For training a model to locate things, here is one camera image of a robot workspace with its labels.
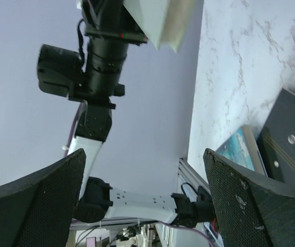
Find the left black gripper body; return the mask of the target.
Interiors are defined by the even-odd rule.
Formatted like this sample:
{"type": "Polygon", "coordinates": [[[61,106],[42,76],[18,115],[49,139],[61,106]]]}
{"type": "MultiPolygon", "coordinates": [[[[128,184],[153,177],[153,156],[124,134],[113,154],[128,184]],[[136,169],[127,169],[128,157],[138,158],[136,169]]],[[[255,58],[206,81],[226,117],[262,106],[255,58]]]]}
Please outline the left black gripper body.
{"type": "Polygon", "coordinates": [[[123,1],[77,1],[77,8],[82,14],[77,25],[80,48],[84,36],[138,46],[148,42],[123,1]]]}

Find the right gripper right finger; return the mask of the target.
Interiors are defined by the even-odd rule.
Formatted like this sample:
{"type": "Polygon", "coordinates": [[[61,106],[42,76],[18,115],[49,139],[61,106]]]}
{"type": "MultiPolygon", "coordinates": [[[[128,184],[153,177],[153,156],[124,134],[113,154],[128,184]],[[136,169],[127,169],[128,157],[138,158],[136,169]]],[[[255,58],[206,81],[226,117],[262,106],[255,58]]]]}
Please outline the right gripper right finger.
{"type": "Polygon", "coordinates": [[[211,149],[203,160],[224,246],[295,246],[295,187],[211,149]]]}

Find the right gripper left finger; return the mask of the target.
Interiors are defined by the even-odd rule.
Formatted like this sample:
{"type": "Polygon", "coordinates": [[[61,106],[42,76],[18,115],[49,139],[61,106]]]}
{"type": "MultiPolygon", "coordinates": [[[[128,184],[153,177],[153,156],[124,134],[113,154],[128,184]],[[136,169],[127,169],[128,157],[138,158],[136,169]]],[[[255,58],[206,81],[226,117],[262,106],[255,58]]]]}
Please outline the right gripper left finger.
{"type": "Polygon", "coordinates": [[[0,186],[0,246],[66,246],[85,158],[78,149],[0,186]]]}

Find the grey book with G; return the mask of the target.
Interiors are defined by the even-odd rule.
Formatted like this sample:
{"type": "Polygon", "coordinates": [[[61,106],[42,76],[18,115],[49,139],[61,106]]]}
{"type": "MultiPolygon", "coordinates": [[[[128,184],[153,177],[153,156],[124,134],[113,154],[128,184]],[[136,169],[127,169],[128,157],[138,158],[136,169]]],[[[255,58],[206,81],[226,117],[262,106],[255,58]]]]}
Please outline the grey book with G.
{"type": "Polygon", "coordinates": [[[126,0],[124,7],[153,46],[178,52],[196,1],[126,0]]]}

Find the teal blue book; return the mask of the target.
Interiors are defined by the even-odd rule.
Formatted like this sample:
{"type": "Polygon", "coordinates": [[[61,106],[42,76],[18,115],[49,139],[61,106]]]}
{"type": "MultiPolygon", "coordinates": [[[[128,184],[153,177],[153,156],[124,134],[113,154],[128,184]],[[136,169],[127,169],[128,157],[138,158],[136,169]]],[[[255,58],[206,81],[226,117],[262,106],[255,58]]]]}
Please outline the teal blue book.
{"type": "Polygon", "coordinates": [[[237,129],[216,152],[238,165],[268,176],[249,125],[243,125],[237,129]]]}

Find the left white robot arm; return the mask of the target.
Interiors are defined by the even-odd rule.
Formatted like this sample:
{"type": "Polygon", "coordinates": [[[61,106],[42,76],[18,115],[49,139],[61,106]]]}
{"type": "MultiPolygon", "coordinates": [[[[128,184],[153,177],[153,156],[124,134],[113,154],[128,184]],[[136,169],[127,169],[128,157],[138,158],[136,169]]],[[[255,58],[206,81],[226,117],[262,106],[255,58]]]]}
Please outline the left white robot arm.
{"type": "Polygon", "coordinates": [[[82,1],[85,31],[78,32],[79,50],[44,44],[37,62],[41,91],[80,103],[69,136],[67,153],[83,149],[85,169],[74,218],[85,223],[129,217],[169,225],[195,227],[215,219],[210,193],[199,186],[191,201],[185,193],[149,196],[122,191],[91,177],[99,150],[112,125],[112,96],[125,94],[119,83],[130,44],[147,37],[122,1],[82,1]]]}

